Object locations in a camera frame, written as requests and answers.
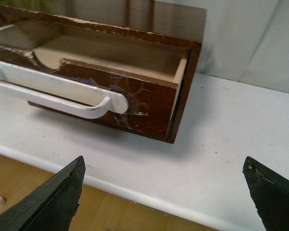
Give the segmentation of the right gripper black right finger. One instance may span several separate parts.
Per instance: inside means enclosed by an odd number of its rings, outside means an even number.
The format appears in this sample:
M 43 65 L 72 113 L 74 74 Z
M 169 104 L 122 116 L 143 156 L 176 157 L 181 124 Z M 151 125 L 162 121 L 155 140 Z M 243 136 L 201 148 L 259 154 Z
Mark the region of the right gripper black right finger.
M 243 174 L 265 229 L 289 231 L 289 180 L 250 156 Z

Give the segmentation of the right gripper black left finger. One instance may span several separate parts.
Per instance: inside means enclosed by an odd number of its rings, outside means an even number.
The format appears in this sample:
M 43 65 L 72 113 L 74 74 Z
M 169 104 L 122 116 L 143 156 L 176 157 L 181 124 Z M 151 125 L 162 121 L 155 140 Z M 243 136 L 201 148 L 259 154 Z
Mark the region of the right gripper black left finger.
M 75 216 L 85 175 L 83 156 L 0 214 L 0 231 L 67 231 Z

